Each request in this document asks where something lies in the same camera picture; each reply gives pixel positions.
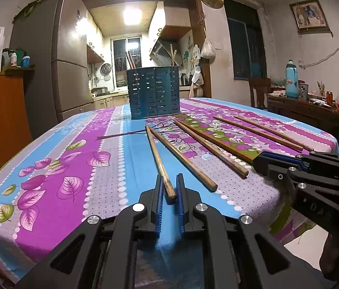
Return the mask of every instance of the wooden chair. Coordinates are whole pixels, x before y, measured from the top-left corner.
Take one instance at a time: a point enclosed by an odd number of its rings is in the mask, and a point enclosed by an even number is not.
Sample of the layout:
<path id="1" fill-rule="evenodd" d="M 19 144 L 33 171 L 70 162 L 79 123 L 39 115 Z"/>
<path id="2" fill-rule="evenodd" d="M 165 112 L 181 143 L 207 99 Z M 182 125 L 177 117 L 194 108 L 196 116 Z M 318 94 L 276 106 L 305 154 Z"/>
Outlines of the wooden chair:
<path id="1" fill-rule="evenodd" d="M 248 79 L 248 84 L 249 96 L 251 98 L 251 107 L 256 107 L 258 109 L 264 110 L 266 108 L 266 106 L 264 105 L 264 94 L 271 92 L 271 79 L 250 77 Z"/>

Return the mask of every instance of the floral tablecloth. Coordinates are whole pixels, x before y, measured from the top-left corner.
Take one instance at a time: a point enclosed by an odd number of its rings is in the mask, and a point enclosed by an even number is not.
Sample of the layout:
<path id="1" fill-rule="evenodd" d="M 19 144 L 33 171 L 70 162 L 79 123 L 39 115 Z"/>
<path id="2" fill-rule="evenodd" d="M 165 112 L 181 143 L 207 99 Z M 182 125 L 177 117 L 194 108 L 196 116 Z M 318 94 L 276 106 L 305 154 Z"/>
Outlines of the floral tablecloth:
<path id="1" fill-rule="evenodd" d="M 73 116 L 32 142 L 0 170 L 0 268 L 17 282 L 89 215 L 117 215 L 155 185 L 156 165 L 145 122 L 160 131 L 217 184 L 210 193 L 161 143 L 158 151 L 172 183 L 185 185 L 222 214 L 250 214 L 286 243 L 311 227 L 290 208 L 278 183 L 249 169 L 241 179 L 173 123 L 176 117 L 247 155 L 261 150 L 295 156 L 298 152 L 213 119 L 245 116 L 277 128 L 317 151 L 338 152 L 327 133 L 276 114 L 213 99 L 182 99 L 181 114 L 131 120 L 129 105 Z M 139 244 L 136 286 L 203 287 L 201 247 L 182 240 L 175 205 L 164 202 L 157 243 Z"/>

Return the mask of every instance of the gray refrigerator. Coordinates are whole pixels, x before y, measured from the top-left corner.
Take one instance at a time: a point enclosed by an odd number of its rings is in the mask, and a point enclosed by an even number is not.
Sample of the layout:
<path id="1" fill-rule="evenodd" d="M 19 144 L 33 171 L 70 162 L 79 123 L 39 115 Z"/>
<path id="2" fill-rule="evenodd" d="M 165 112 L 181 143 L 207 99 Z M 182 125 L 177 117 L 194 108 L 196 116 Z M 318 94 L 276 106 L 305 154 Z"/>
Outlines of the gray refrigerator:
<path id="1" fill-rule="evenodd" d="M 62 120 L 94 110 L 87 71 L 81 0 L 42 0 L 14 21 L 10 48 L 24 49 L 35 71 L 24 79 L 26 112 L 35 139 Z"/>

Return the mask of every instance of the white floor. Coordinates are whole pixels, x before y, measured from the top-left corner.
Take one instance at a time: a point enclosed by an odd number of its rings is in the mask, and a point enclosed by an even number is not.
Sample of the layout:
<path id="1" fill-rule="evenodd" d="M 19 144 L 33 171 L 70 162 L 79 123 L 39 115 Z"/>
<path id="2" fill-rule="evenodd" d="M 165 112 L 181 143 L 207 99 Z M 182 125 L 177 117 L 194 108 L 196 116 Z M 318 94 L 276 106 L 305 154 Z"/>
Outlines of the white floor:
<path id="1" fill-rule="evenodd" d="M 323 246 L 328 232 L 316 225 L 306 231 L 301 237 L 284 245 L 293 255 L 310 263 L 312 267 L 319 269 L 319 259 L 322 255 Z"/>

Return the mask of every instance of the elephant picture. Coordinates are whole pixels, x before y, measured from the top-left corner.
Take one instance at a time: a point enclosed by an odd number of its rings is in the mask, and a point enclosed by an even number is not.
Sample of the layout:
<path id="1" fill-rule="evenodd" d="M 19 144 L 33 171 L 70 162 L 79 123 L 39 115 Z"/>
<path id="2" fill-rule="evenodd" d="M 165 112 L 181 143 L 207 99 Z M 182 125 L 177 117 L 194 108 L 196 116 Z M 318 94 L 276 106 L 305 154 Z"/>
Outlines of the elephant picture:
<path id="1" fill-rule="evenodd" d="M 290 4 L 299 33 L 330 32 L 319 0 L 307 0 Z"/>

